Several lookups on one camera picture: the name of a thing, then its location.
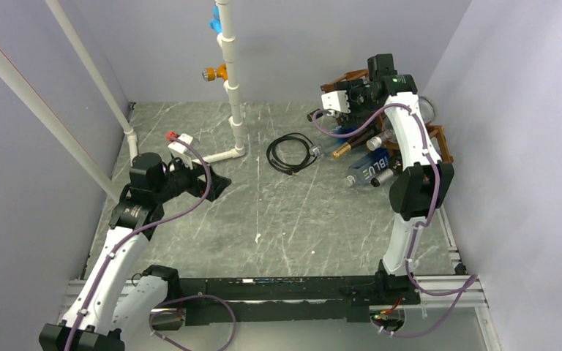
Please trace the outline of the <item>clear bottle white cap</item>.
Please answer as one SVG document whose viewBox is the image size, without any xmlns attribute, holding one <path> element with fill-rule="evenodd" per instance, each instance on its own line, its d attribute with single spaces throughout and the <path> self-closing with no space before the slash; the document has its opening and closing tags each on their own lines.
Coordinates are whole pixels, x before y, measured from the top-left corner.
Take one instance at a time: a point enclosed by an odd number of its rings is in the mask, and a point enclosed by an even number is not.
<svg viewBox="0 0 562 351">
<path fill-rule="evenodd" d="M 426 125 L 431 123 L 437 116 L 435 104 L 426 97 L 419 96 L 419 101 L 416 103 L 416 106 L 420 109 L 421 118 Z M 372 136 L 366 142 L 366 146 L 370 151 L 374 151 L 377 148 L 385 146 L 387 142 L 397 143 L 397 136 L 388 116 L 383 119 L 383 129 L 375 136 Z"/>
</svg>

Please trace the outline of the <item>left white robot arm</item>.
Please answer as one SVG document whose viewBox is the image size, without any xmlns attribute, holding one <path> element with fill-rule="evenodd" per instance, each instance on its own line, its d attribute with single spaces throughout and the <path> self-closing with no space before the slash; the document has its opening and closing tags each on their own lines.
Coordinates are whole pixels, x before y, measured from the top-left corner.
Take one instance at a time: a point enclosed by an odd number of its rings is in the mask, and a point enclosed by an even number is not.
<svg viewBox="0 0 562 351">
<path fill-rule="evenodd" d="M 136 156 L 101 255 L 71 307 L 58 323 L 43 327 L 42 350 L 124 350 L 127 337 L 156 305 L 175 305 L 181 297 L 179 273 L 159 265 L 143 272 L 142 287 L 124 299 L 119 296 L 162 222 L 164 204 L 184 193 L 213 202 L 231 183 L 211 166 L 189 167 L 178 157 L 163 162 L 156 153 Z"/>
</svg>

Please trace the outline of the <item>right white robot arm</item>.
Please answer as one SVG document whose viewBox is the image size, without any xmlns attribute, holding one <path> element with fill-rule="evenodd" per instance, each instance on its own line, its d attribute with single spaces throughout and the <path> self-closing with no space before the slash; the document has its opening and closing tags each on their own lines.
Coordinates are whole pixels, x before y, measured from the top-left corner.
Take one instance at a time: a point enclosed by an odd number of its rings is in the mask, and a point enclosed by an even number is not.
<svg viewBox="0 0 562 351">
<path fill-rule="evenodd" d="M 400 74 L 390 53 L 367 60 L 367 72 L 330 83 L 321 97 L 323 109 L 337 118 L 355 118 L 357 134 L 370 127 L 379 132 L 372 144 L 382 148 L 390 140 L 397 145 L 401 169 L 394 172 L 389 189 L 394 229 L 382 262 L 389 276 L 374 283 L 375 297 L 392 303 L 402 294 L 395 276 L 412 271 L 414 248 L 422 230 L 431 224 L 454 176 L 452 164 L 442 160 L 430 137 L 411 75 Z"/>
</svg>

